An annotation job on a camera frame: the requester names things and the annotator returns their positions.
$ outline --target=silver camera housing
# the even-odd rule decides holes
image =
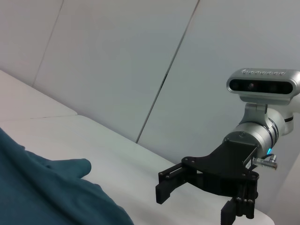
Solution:
[[[236,91],[230,88],[232,80],[289,82],[292,91],[288,94]],[[300,93],[300,72],[292,69],[253,69],[243,68],[234,72],[227,81],[227,89],[238,94],[242,101],[257,104],[288,105]]]

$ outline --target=metal cylinder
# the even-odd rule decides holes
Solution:
[[[268,168],[271,168],[271,169],[274,169],[274,170],[277,169],[277,163],[267,161],[267,160],[263,160],[262,158],[254,158],[252,160],[252,163],[254,165],[257,165],[257,166],[268,167]]]
[[[256,123],[239,124],[225,138],[231,142],[246,143],[258,146],[257,157],[263,157],[272,148],[272,134],[263,126]]]
[[[278,137],[284,135],[285,132],[285,119],[275,109],[268,108],[268,117],[275,124],[275,129],[278,131]]]
[[[275,163],[275,162],[276,162],[276,159],[277,159],[277,156],[276,156],[276,155],[272,155],[272,156],[270,157],[269,161]]]

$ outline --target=camera lens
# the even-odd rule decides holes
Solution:
[[[253,90],[254,87],[255,87],[255,85],[254,85],[253,83],[250,83],[250,84],[248,85],[248,89],[249,89],[249,90]]]
[[[231,89],[232,89],[232,90],[237,90],[237,89],[239,89],[239,83],[233,82],[233,83],[231,84]]]

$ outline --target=teal cloth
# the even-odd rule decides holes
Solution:
[[[86,159],[51,161],[0,129],[0,225],[132,225],[99,185],[81,178]]]

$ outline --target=white tabletop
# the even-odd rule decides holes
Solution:
[[[86,158],[85,177],[99,184],[136,225],[219,225],[230,198],[185,184],[162,205],[156,203],[158,172],[173,164],[83,116],[0,122],[19,144],[48,159]],[[234,225],[274,225],[255,210],[255,218],[237,217]]]
[[[77,113],[0,70],[0,121]]]

